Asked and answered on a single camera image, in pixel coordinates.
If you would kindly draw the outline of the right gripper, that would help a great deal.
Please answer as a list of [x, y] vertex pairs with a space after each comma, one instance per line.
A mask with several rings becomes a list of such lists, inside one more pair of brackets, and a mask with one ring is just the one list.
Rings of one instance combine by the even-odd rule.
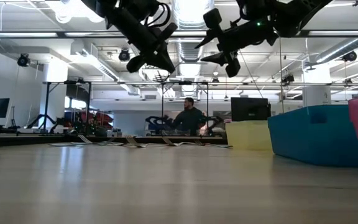
[[240, 49], [249, 45], [259, 45], [263, 41], [273, 45], [276, 41], [276, 33], [266, 17], [246, 22], [240, 26], [231, 22], [230, 28], [226, 30], [220, 27], [222, 18], [218, 9], [210, 10], [203, 15], [203, 19], [208, 30], [204, 39], [195, 48], [198, 49], [217, 39], [219, 52], [200, 60], [225, 66], [229, 77], [236, 76], [241, 68], [237, 58]]

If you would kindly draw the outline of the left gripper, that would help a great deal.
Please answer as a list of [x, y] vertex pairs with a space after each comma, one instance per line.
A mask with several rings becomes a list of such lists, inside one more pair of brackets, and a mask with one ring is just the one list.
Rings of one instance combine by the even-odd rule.
[[166, 70], [175, 71], [175, 66], [168, 54], [166, 40], [177, 30], [173, 22], [161, 31], [158, 27], [149, 28], [138, 22], [129, 32], [129, 43], [134, 45], [139, 55], [129, 60], [126, 68], [129, 72], [137, 72], [144, 64]]

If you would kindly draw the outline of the person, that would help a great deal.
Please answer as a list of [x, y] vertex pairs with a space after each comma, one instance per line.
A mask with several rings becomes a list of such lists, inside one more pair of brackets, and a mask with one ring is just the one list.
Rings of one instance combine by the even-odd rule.
[[187, 97], [184, 100], [184, 110], [173, 120], [174, 129], [189, 131], [191, 136], [196, 136], [198, 131], [206, 124], [206, 116], [194, 107], [194, 99]]

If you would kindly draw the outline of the black box-shaped device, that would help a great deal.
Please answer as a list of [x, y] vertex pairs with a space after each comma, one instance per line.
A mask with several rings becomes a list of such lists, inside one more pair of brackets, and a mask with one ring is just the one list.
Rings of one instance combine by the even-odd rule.
[[271, 104], [266, 98], [231, 98], [232, 121], [266, 121]]

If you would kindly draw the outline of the red background bin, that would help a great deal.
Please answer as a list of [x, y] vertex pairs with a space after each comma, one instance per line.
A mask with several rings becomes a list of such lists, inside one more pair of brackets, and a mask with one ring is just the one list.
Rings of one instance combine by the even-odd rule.
[[76, 112], [74, 115], [74, 123], [75, 124], [85, 124], [86, 118], [88, 119], [88, 123], [94, 126], [100, 126], [107, 129], [111, 129], [113, 127], [114, 118], [112, 118], [109, 114], [102, 112], [94, 112], [94, 113], [86, 113], [86, 111]]

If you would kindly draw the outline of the yellow plastic bin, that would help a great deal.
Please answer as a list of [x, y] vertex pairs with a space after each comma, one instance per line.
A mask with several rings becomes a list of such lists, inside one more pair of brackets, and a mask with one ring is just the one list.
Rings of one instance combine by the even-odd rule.
[[272, 142], [267, 121], [226, 123], [226, 136], [227, 143], [234, 150], [272, 152]]

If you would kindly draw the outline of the overhead rig crossbar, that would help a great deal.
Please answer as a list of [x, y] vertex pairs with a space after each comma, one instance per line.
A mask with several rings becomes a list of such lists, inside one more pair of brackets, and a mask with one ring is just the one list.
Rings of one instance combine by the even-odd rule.
[[[333, 37], [353, 38], [358, 37], [358, 30], [302, 30], [296, 38], [307, 37]], [[94, 31], [94, 32], [64, 32], [64, 31], [0, 31], [0, 39], [125, 39], [119, 31]]]

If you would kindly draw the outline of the teal plastic bin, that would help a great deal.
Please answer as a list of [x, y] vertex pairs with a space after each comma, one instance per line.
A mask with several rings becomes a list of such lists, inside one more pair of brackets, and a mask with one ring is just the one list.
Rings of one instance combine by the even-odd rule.
[[347, 105], [308, 106], [268, 119], [274, 154], [318, 166], [358, 167]]

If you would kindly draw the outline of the corrugated ceiling duct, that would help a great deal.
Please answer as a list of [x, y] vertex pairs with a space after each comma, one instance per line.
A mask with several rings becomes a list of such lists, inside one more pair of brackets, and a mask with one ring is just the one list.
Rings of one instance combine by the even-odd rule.
[[[173, 18], [181, 31], [206, 30], [203, 15], [214, 8], [214, 0], [171, 0]], [[197, 81], [203, 48], [195, 47], [203, 39], [179, 39], [176, 43], [180, 58], [179, 77], [183, 81]]]
[[316, 63], [327, 63], [358, 48], [358, 38], [348, 38], [316, 56]]

